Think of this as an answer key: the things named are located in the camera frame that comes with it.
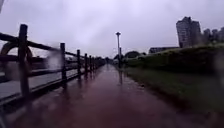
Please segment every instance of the walkway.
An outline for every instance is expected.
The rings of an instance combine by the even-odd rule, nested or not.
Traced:
[[[10,115],[16,128],[194,128],[175,109],[130,78],[104,66],[68,92],[56,90]]]

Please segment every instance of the building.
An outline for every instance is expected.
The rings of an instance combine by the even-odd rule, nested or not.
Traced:
[[[213,41],[219,41],[219,31],[217,29],[212,30],[212,38]]]
[[[205,42],[205,44],[209,44],[209,40],[211,38],[211,30],[210,29],[206,29],[203,32],[203,42]]]
[[[2,6],[3,6],[4,0],[0,0],[0,13],[2,11]]]
[[[152,47],[149,49],[149,54],[163,52],[166,50],[178,49],[179,47]]]
[[[202,43],[201,28],[198,21],[192,21],[191,17],[184,17],[176,23],[176,27],[181,48],[192,47]]]
[[[219,41],[224,42],[224,27],[219,31]]]

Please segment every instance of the wooden fence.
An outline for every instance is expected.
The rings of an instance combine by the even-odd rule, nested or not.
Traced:
[[[80,50],[77,50],[76,54],[65,51],[65,43],[61,43],[60,49],[57,49],[50,46],[38,44],[32,41],[28,41],[27,30],[28,30],[28,26],[25,24],[22,24],[20,26],[18,37],[0,33],[0,40],[8,41],[18,47],[18,56],[0,55],[0,62],[2,63],[2,66],[4,66],[7,62],[11,62],[11,61],[18,62],[19,73],[20,73],[19,81],[20,81],[21,93],[15,94],[0,100],[1,106],[4,108],[4,110],[7,113],[13,112],[14,110],[18,109],[19,107],[29,102],[30,100],[38,98],[39,96],[51,90],[54,90],[56,88],[63,87],[63,89],[67,89],[67,81],[72,80],[73,78],[80,79],[81,75],[87,74],[88,72],[91,72],[102,65],[102,63],[100,63],[101,60],[99,59],[94,59],[91,56],[88,57],[87,54],[85,54],[84,56],[81,56]],[[43,63],[46,60],[46,58],[30,57],[28,55],[29,47],[59,52],[61,55],[61,68],[56,70],[44,69],[44,70],[37,70],[37,71],[32,71],[32,70],[29,71],[27,67],[27,63],[31,63],[31,64],[36,62]],[[77,59],[67,60],[65,55],[70,55]],[[76,66],[68,67],[67,63],[75,63]],[[68,77],[66,75],[66,71],[74,70],[74,69],[77,70],[77,73]],[[52,74],[57,72],[61,72],[61,79],[52,81],[50,83],[46,83],[44,85],[40,85],[36,88],[29,87],[29,82],[28,82],[29,77]]]

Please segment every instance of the hedge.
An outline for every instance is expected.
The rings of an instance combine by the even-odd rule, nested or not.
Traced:
[[[203,46],[151,54],[128,60],[125,64],[131,67],[211,73],[215,71],[216,59],[220,57],[224,60],[224,46]]]

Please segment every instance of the street lamp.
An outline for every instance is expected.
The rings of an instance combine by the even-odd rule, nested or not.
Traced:
[[[118,66],[119,68],[121,68],[121,53],[120,53],[120,40],[119,40],[121,33],[117,32],[116,35],[117,35],[117,45],[118,45],[118,49],[117,49],[118,50]]]

